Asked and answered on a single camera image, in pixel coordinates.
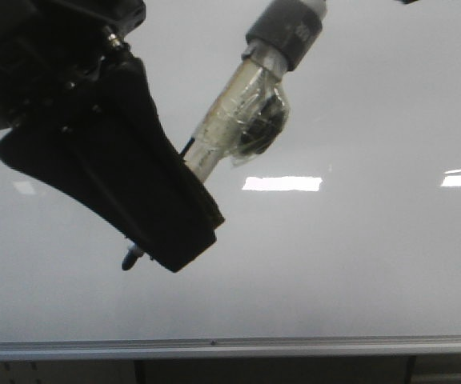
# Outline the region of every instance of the white surface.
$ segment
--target white surface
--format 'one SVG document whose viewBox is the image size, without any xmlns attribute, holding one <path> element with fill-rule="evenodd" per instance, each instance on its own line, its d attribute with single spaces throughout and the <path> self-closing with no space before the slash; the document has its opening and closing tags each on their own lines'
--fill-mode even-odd
<svg viewBox="0 0 461 384">
<path fill-rule="evenodd" d="M 130 41 L 178 148 L 267 3 L 147 2 Z M 179 274 L 123 273 L 121 234 L 0 164 L 0 342 L 461 335 L 461 187 L 441 186 L 461 170 L 461 1 L 328 6 L 287 130 L 211 175 L 226 223 Z M 323 182 L 242 190 L 285 176 Z"/>
</svg>

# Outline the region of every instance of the clear plastic tape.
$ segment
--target clear plastic tape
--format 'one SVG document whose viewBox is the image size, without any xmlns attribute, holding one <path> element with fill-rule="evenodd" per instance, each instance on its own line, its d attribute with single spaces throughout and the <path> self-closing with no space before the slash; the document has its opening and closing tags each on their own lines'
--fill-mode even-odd
<svg viewBox="0 0 461 384">
<path fill-rule="evenodd" d="M 195 131 L 186 164 L 205 180 L 221 158 L 249 161 L 275 140 L 288 114 L 280 80 L 247 59 Z"/>
</svg>

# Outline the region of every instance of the whiteboard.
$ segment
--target whiteboard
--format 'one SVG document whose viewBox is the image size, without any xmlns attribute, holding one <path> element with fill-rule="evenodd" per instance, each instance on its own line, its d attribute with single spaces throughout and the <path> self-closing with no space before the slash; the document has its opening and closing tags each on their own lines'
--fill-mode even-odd
<svg viewBox="0 0 461 384">
<path fill-rule="evenodd" d="M 268 1 L 146 3 L 129 41 L 181 149 Z M 120 233 L 0 163 L 0 357 L 461 350 L 461 1 L 328 7 L 286 131 L 210 176 L 226 223 L 178 274 L 122 272 Z M 285 176 L 322 183 L 243 190 Z"/>
</svg>

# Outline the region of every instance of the gray cylindrical mount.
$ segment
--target gray cylindrical mount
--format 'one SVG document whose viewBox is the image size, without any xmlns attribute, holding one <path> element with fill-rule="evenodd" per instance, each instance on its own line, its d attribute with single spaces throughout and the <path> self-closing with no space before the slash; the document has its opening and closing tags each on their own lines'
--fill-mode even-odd
<svg viewBox="0 0 461 384">
<path fill-rule="evenodd" d="M 260 39 L 272 45 L 295 70 L 323 30 L 323 17 L 302 0 L 274 0 L 248 31 L 247 42 Z"/>
</svg>

